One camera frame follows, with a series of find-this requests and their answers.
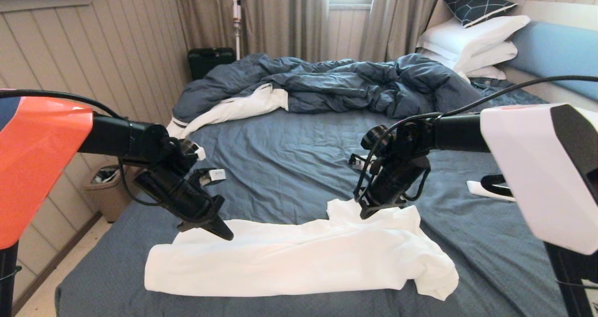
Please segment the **white T-shirt with blue print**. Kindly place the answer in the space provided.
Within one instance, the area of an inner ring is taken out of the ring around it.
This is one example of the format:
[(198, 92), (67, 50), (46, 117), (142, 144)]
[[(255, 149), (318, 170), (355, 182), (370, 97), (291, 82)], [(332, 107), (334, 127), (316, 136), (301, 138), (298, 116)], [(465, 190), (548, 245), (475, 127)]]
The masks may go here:
[(327, 219), (271, 224), (231, 219), (233, 240), (201, 228), (153, 246), (148, 291), (180, 296), (280, 296), (400, 290), (446, 300), (459, 283), (454, 261), (420, 228), (412, 206), (361, 219), (353, 200), (331, 200)]

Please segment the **flat white stacked pillow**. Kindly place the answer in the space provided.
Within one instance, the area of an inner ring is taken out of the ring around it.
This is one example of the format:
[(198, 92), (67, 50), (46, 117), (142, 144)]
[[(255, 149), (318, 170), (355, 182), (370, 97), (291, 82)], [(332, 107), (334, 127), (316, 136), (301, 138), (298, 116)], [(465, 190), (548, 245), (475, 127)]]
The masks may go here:
[(495, 66), (485, 66), (478, 70), (468, 71), (465, 75), (468, 78), (506, 79), (505, 72)]

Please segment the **white stick vacuum cleaner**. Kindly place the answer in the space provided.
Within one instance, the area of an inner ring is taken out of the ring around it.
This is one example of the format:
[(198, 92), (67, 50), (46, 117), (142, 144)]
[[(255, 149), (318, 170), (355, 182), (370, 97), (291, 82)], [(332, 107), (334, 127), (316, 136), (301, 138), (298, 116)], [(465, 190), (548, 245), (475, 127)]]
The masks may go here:
[(233, 28), (235, 35), (235, 57), (241, 59), (241, 27), (242, 27), (242, 6), (241, 0), (233, 0)]

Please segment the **large white stacked pillow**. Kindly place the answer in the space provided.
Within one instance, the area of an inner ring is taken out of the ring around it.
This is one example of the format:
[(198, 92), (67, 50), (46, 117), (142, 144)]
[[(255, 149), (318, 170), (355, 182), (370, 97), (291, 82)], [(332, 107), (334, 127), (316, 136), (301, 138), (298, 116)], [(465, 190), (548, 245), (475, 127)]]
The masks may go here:
[(515, 32), (530, 22), (531, 19), (526, 15), (501, 16), (465, 28), (457, 19), (452, 18), (426, 30), (416, 47), (461, 64), (508, 41)]

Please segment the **dark blue crumpled duvet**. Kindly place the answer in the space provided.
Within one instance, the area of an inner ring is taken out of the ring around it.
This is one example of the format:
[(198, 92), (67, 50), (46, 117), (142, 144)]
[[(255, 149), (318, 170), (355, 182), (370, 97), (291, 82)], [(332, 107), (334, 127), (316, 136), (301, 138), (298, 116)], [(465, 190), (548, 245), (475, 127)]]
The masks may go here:
[(188, 83), (167, 126), (183, 140), (208, 124), (284, 109), (289, 113), (344, 113), (365, 109), (401, 120), (446, 113), (481, 99), (467, 79), (420, 53), (385, 63), (254, 54), (219, 64)]

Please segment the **dark crumpled trash bag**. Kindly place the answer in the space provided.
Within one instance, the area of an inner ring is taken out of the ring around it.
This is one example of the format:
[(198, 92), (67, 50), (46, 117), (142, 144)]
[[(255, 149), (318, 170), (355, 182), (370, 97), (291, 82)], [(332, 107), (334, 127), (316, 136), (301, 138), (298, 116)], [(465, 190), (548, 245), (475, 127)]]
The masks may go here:
[(120, 169), (117, 165), (104, 166), (91, 178), (91, 184), (105, 184), (117, 181), (120, 176)]

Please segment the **wide beige curtain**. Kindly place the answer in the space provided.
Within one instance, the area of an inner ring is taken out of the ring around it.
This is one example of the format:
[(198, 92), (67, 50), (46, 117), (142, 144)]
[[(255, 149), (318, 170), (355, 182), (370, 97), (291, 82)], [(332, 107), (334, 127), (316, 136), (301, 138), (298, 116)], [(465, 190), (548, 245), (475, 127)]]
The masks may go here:
[[(235, 49), (233, 0), (178, 0), (188, 49)], [(327, 57), (328, 0), (241, 0), (241, 55)]]

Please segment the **blue padded headboard cushion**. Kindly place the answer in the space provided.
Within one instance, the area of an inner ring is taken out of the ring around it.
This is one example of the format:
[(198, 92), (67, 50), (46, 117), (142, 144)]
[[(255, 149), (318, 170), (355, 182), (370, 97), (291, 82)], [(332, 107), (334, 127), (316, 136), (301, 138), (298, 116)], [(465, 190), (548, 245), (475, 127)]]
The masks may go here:
[[(556, 75), (598, 77), (596, 30), (532, 21), (511, 40), (518, 55), (502, 68), (512, 83)], [(540, 83), (526, 91), (551, 103), (570, 103), (585, 109), (598, 104), (598, 83), (594, 82)]]

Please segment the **dark geometric patterned cushion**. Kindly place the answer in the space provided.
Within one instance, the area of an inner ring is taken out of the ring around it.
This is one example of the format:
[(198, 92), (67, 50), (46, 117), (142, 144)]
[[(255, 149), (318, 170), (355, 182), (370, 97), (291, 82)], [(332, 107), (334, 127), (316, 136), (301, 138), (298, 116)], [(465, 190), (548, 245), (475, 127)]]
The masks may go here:
[(461, 26), (469, 28), (504, 16), (518, 4), (508, 0), (443, 0)]

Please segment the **black hard case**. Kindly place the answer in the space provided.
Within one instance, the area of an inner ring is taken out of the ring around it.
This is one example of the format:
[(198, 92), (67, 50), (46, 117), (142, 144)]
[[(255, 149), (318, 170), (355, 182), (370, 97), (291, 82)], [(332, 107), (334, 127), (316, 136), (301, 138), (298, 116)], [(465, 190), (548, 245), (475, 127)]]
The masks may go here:
[(191, 49), (187, 59), (192, 73), (192, 80), (202, 79), (209, 71), (220, 64), (230, 64), (236, 60), (232, 48)]

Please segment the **brown trash bin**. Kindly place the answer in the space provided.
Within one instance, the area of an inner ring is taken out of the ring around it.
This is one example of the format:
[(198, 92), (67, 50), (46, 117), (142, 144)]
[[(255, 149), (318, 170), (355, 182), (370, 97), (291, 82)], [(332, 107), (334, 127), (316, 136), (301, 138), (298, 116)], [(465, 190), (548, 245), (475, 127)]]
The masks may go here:
[(115, 223), (132, 201), (124, 185), (128, 185), (128, 189), (132, 193), (137, 193), (138, 188), (133, 185), (133, 175), (136, 168), (126, 166), (123, 168), (124, 174), (120, 172), (117, 181), (105, 184), (90, 183), (91, 178), (99, 168), (110, 165), (117, 164), (98, 164), (94, 166), (91, 172), (84, 177), (82, 187), (85, 194), (91, 199), (92, 204), (98, 208), (107, 222)]

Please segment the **beige headboard frame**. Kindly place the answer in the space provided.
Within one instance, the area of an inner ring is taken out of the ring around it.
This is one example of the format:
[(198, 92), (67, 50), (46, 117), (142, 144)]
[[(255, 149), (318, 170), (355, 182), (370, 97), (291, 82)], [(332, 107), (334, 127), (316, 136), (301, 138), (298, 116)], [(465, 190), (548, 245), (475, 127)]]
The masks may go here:
[[(542, 21), (556, 25), (574, 26), (577, 28), (587, 28), (598, 31), (598, 6), (525, 0), (514, 0), (514, 3), (517, 3), (518, 5), (504, 16), (526, 15), (531, 19), (531, 22)], [(454, 18), (454, 16), (451, 11), (449, 11), (446, 4), (444, 4), (444, 1), (438, 0), (425, 31), (449, 21), (452, 18)], [(506, 64), (506, 62), (494, 64), (493, 66), (497, 66), (497, 68), (504, 71), (502, 66)], [(463, 72), (457, 73), (464, 78), (468, 78)]]

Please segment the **white flat remote control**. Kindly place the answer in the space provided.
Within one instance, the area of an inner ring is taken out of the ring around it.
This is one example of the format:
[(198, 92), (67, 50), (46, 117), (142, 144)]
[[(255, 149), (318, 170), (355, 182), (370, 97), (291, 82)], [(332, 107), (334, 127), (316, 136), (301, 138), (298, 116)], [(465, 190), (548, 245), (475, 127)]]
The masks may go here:
[(487, 197), (487, 198), (495, 198), (500, 200), (505, 200), (509, 202), (515, 202), (515, 198), (509, 196), (502, 196), (500, 194), (492, 193), (484, 189), (480, 182), (477, 181), (467, 181), (466, 185), (469, 189), (470, 194), (474, 194), (477, 196)]

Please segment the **narrow beige curtain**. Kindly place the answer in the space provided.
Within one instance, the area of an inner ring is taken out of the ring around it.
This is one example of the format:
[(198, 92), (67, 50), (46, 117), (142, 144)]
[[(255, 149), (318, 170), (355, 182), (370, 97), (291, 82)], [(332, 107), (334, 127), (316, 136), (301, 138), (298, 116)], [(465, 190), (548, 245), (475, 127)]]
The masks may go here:
[(372, 0), (359, 60), (386, 62), (416, 51), (438, 0)]

